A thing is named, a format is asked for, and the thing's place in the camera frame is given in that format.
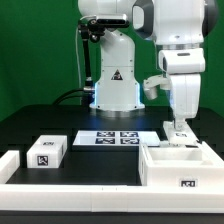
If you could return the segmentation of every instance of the black table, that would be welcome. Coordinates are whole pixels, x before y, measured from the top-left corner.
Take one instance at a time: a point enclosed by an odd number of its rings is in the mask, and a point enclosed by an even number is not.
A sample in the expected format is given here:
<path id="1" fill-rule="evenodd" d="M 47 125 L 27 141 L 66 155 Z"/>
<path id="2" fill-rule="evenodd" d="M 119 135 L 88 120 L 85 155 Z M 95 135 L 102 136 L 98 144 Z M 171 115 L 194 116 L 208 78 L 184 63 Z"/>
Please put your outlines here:
<path id="1" fill-rule="evenodd" d="M 147 107 L 145 114 L 112 119 L 94 116 L 81 106 L 27 106 L 0 123 L 0 155 L 20 150 L 21 166 L 10 184 L 140 185 L 138 147 L 72 147 L 78 130 L 156 131 L 172 120 L 168 107 Z M 200 108 L 188 124 L 200 141 L 224 157 L 224 119 Z M 59 169 L 26 169 L 26 152 L 40 135 L 67 135 L 68 151 Z M 0 211 L 1 223 L 223 223 L 222 214 L 80 213 Z"/>

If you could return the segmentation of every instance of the black cable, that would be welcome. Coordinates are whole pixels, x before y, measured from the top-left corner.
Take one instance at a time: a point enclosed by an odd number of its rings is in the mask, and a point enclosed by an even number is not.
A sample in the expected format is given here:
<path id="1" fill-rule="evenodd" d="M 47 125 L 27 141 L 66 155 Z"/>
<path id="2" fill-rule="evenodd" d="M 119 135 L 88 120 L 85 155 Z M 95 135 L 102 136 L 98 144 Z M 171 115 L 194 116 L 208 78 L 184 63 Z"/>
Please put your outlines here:
<path id="1" fill-rule="evenodd" d="M 58 101 L 60 101 L 61 99 L 63 99 L 64 97 L 72 94 L 72 93 L 75 93 L 75 92 L 83 92 L 83 89 L 82 88 L 79 88 L 79 89 L 72 89 L 64 94 L 62 94 L 61 96 L 59 96 L 54 102 L 53 102 L 53 105 L 57 105 L 58 104 Z"/>
<path id="2" fill-rule="evenodd" d="M 62 101 L 64 101 L 64 100 L 67 100 L 67 99 L 71 99 L 71 98 L 75 98 L 75 97 L 83 97 L 83 96 L 66 96 L 66 97 L 64 97 L 64 98 L 62 98 L 62 99 L 60 99 L 60 100 L 58 100 L 57 101 L 57 103 L 56 104 L 54 104 L 54 105 L 58 105 L 58 104 L 60 104 Z"/>

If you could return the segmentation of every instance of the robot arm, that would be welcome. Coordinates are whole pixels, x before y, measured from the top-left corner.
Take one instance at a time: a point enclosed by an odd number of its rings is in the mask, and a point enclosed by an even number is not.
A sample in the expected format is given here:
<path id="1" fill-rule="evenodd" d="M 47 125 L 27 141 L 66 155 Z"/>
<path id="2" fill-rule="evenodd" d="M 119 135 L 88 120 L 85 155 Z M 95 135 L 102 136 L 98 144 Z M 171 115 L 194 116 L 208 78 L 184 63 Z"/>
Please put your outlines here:
<path id="1" fill-rule="evenodd" d="M 101 74 L 95 84 L 93 113 L 128 117 L 141 113 L 140 88 L 134 77 L 135 45 L 117 28 L 127 27 L 135 0 L 79 0 L 83 16 L 90 16 L 87 35 L 100 41 Z"/>
<path id="2" fill-rule="evenodd" d="M 149 99 L 156 97 L 157 85 L 168 92 L 174 122 L 164 122 L 164 129 L 170 143 L 195 145 L 197 142 L 185 120 L 197 114 L 200 73 L 205 70 L 200 46 L 216 20 L 215 0 L 138 0 L 134 5 L 136 32 L 144 39 L 153 40 L 158 49 L 163 75 L 145 80 L 144 90 Z"/>

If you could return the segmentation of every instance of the white box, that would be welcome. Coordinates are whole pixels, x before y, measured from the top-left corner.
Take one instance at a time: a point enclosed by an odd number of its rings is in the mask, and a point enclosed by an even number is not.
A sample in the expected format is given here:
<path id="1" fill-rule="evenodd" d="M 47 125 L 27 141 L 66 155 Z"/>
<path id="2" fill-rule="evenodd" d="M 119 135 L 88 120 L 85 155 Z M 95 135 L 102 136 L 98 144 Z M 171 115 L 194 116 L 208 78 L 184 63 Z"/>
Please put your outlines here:
<path id="1" fill-rule="evenodd" d="M 27 168 L 58 168 L 67 151 L 67 136 L 41 135 L 27 152 Z"/>
<path id="2" fill-rule="evenodd" d="M 205 143 L 195 148 L 150 148 L 139 150 L 139 175 L 150 187 L 224 188 L 224 161 Z"/>

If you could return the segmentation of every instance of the green backdrop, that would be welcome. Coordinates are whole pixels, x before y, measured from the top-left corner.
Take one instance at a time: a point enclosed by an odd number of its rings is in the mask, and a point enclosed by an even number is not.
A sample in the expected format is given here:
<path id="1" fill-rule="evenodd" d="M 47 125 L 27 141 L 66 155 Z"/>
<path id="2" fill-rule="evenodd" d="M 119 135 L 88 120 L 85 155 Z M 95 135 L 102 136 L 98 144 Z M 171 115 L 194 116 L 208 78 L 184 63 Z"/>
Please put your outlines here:
<path id="1" fill-rule="evenodd" d="M 75 30 L 80 13 L 77 0 L 0 0 L 0 120 L 31 104 L 51 104 L 62 93 L 78 87 Z M 200 106 L 224 116 L 224 1 L 218 0 L 219 21 L 204 43 L 206 72 L 201 74 Z M 153 43 L 126 29 L 136 43 L 136 79 L 142 83 L 156 68 Z M 82 45 L 79 39 L 81 70 Z M 100 48 L 91 44 L 95 80 L 100 75 Z M 145 104 L 168 105 L 164 92 Z M 66 104 L 79 104 L 71 99 Z"/>

